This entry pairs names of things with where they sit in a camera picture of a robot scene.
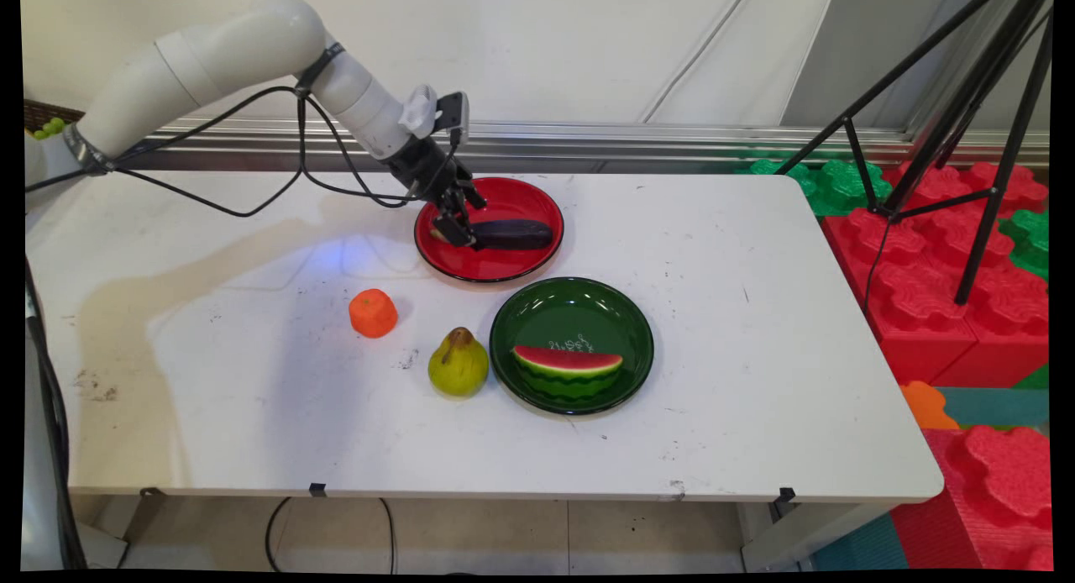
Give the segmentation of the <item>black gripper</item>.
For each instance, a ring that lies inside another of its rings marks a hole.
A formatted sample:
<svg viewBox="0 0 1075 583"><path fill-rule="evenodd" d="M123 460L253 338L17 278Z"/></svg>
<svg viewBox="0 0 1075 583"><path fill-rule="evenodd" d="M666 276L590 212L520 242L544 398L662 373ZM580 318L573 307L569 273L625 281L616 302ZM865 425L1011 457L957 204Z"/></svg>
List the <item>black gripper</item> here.
<svg viewBox="0 0 1075 583"><path fill-rule="evenodd" d="M438 199L434 229L456 247L476 246L469 209L483 209L487 201L473 177L459 177L454 155L438 146L433 138L410 138L388 158L388 169L412 199ZM447 191L456 186L457 191Z"/></svg>

